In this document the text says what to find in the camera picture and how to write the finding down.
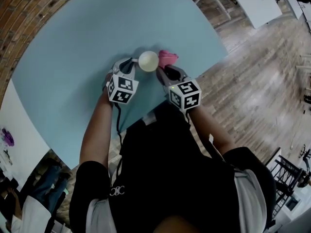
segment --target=logo on shirt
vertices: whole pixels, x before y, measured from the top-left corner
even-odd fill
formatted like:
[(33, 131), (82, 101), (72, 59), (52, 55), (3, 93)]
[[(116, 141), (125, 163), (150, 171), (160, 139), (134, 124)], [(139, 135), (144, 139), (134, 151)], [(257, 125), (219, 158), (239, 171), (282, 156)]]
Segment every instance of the logo on shirt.
[(124, 185), (112, 187), (110, 190), (110, 196), (117, 196), (124, 194)]

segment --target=light blue table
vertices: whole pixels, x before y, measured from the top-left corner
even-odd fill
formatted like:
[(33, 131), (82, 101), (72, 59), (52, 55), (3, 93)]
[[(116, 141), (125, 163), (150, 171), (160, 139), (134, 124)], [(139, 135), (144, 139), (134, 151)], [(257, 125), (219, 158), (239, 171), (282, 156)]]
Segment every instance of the light blue table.
[[(227, 55), (192, 0), (71, 0), (31, 42), (13, 83), (38, 132), (73, 168), (113, 63), (161, 49), (177, 53), (176, 66), (193, 78)], [(138, 71), (136, 79), (138, 91), (122, 107), (123, 130), (164, 100), (155, 73)]]

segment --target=cable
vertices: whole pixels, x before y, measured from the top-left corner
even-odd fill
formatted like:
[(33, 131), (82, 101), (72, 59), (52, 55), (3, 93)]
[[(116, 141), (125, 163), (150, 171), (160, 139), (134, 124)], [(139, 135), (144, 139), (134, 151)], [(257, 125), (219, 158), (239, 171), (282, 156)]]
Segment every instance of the cable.
[(120, 138), (120, 145), (121, 145), (121, 148), (122, 148), (122, 136), (121, 136), (121, 133), (120, 133), (120, 130), (119, 130), (119, 123), (120, 123), (120, 117), (121, 117), (121, 108), (119, 106), (118, 103), (115, 102), (115, 106), (116, 108), (118, 109), (118, 119), (117, 119), (117, 133), (118, 133), (118, 136)]
[(164, 91), (165, 95), (167, 95), (167, 92), (165, 91), (164, 86), (162, 86), (162, 88), (163, 88), (163, 91)]
[(187, 118), (188, 124), (190, 125), (190, 119), (189, 119), (189, 112), (188, 112), (188, 110), (186, 111), (186, 118)]
[[(119, 130), (119, 123), (120, 123), (120, 117), (121, 117), (121, 108), (119, 106), (118, 103), (115, 102), (115, 106), (116, 108), (118, 109), (118, 118), (117, 118), (117, 133), (118, 133), (118, 136), (120, 138), (120, 145), (121, 145), (121, 149), (122, 149), (122, 136), (121, 136), (121, 133), (120, 133), (120, 130)], [(122, 157), (118, 163), (118, 166), (117, 166), (117, 177), (119, 176), (119, 169), (121, 167), (121, 163), (122, 163)]]

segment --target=pink object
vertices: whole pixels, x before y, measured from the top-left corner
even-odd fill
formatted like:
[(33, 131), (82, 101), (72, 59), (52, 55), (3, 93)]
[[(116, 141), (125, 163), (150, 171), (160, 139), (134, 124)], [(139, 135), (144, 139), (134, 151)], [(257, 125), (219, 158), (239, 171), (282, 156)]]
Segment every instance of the pink object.
[(176, 53), (170, 53), (167, 50), (161, 50), (159, 52), (159, 67), (164, 68), (167, 65), (174, 65), (178, 59)]
[(4, 142), (9, 145), (10, 147), (14, 146), (14, 139), (9, 131), (5, 128), (2, 129), (2, 133), (4, 135), (3, 140)]

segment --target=wooden floor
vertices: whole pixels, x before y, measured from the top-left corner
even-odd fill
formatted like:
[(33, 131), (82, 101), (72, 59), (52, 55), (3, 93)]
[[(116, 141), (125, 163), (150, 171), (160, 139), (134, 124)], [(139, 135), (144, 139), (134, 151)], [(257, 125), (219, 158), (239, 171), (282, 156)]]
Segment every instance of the wooden floor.
[[(212, 0), (201, 0), (198, 6), (213, 26), (225, 19)], [(299, 55), (311, 53), (311, 34), (303, 16), (259, 29), (244, 19), (218, 34), (229, 55), (197, 79), (202, 104), (238, 146), (247, 146), (263, 162), (281, 147), (283, 155), (297, 163), (302, 146), (311, 142), (311, 115), (309, 111), (303, 115), (300, 103), (304, 87), (310, 86), (310, 75), (295, 69), (295, 65), (307, 63)], [(191, 131), (198, 140), (193, 127)], [(117, 162), (119, 147), (119, 140), (113, 140), (110, 162)], [(74, 182), (73, 176), (69, 195), (58, 210), (58, 217), (66, 223)]]

